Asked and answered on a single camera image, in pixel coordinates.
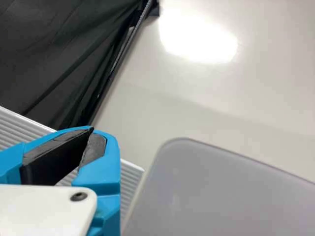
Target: clamp jaw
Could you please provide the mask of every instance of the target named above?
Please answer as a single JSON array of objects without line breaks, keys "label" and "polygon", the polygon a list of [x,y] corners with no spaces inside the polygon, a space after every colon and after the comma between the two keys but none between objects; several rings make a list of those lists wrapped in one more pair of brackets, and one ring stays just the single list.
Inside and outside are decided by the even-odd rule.
[{"label": "clamp jaw", "polygon": [[120,151],[110,134],[82,126],[8,148],[0,152],[0,183],[55,185],[76,167],[71,185],[97,194],[87,235],[119,236]]}]

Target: white tabletop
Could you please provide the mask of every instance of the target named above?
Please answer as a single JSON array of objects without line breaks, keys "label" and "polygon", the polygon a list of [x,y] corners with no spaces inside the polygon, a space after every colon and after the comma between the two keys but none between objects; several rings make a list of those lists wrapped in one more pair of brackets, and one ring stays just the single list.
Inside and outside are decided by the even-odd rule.
[{"label": "white tabletop", "polygon": [[315,2],[160,4],[94,121],[122,158],[190,137],[315,181]]}]

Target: black screw head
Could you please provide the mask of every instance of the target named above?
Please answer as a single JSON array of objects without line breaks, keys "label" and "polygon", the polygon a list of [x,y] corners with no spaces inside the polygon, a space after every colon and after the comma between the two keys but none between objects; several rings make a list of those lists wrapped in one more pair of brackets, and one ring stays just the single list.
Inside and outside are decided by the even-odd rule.
[{"label": "black screw head", "polygon": [[78,201],[82,201],[82,200],[86,199],[87,196],[88,195],[86,193],[77,192],[71,196],[70,200],[73,202],[78,202]]}]

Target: white surface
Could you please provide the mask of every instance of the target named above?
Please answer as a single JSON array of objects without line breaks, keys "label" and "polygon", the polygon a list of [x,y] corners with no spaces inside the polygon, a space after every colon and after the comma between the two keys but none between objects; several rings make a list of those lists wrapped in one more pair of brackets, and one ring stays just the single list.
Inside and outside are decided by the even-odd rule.
[{"label": "white surface", "polygon": [[188,139],[158,152],[125,236],[314,236],[315,185]]},{"label": "white surface", "polygon": [[[0,184],[1,236],[83,236],[96,209],[88,188]],[[70,197],[84,192],[79,202]]]},{"label": "white surface", "polygon": [[190,137],[315,181],[314,7],[162,0],[94,125],[145,169],[166,140]]},{"label": "white surface", "polygon": [[[0,106],[0,151],[20,142],[28,143],[51,132],[55,130]],[[141,167],[121,159],[120,216],[122,226],[126,222],[125,217],[143,173],[144,170]],[[77,168],[60,180],[57,185],[71,186],[76,176]]]}]

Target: white plastic piece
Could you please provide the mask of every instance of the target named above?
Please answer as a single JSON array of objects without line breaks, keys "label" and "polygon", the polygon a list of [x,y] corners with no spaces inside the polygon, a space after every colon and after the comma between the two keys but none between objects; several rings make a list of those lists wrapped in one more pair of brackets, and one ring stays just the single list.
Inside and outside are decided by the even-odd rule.
[{"label": "white plastic piece", "polygon": [[[0,184],[0,192],[1,236],[83,236],[96,209],[88,188]],[[79,192],[87,197],[71,201]]]},{"label": "white plastic piece", "polygon": [[[0,151],[20,142],[28,143],[52,132],[55,130],[0,106]],[[121,159],[121,225],[124,224],[126,213],[143,173],[141,167]],[[70,186],[76,175],[77,169],[57,185]]]},{"label": "white plastic piece", "polygon": [[315,185],[189,139],[166,143],[125,236],[314,236]]}]

